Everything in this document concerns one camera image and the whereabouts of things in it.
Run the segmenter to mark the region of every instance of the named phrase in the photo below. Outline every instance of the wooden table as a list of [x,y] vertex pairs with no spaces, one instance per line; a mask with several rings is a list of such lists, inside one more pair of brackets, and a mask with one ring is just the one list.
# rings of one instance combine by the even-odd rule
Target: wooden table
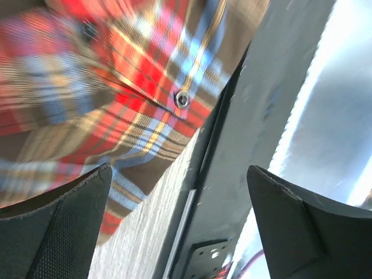
[[96,248],[89,279],[152,278],[198,134],[148,199],[122,222],[107,243]]

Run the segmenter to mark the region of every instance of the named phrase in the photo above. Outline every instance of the shirt button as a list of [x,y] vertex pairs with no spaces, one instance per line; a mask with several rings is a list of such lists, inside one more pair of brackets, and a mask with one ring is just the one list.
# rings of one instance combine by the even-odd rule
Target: shirt button
[[189,97],[189,95],[186,91],[182,90],[179,93],[177,93],[177,95],[176,95],[176,105],[180,109],[185,109],[188,106],[189,103],[190,103],[190,97]]
[[86,43],[90,43],[92,40],[97,41],[98,30],[97,26],[93,22],[84,20],[81,25],[81,33],[81,35],[83,36],[83,40]]

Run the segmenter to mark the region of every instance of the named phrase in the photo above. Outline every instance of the plaid shirt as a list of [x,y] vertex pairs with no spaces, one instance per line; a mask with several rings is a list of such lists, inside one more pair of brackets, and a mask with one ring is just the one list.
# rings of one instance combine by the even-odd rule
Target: plaid shirt
[[46,3],[0,20],[0,207],[109,163],[104,240],[203,125],[268,0]]

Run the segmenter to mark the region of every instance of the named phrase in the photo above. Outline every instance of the purple cable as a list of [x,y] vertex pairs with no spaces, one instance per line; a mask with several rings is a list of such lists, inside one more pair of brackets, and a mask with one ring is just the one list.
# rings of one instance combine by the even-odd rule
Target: purple cable
[[246,272],[248,271],[248,269],[255,263],[255,261],[257,261],[260,257],[262,257],[264,255],[264,252],[263,252],[263,249],[258,251],[245,265],[245,267],[243,267],[243,269],[240,271],[237,279],[241,279],[243,278],[243,276],[246,274]]

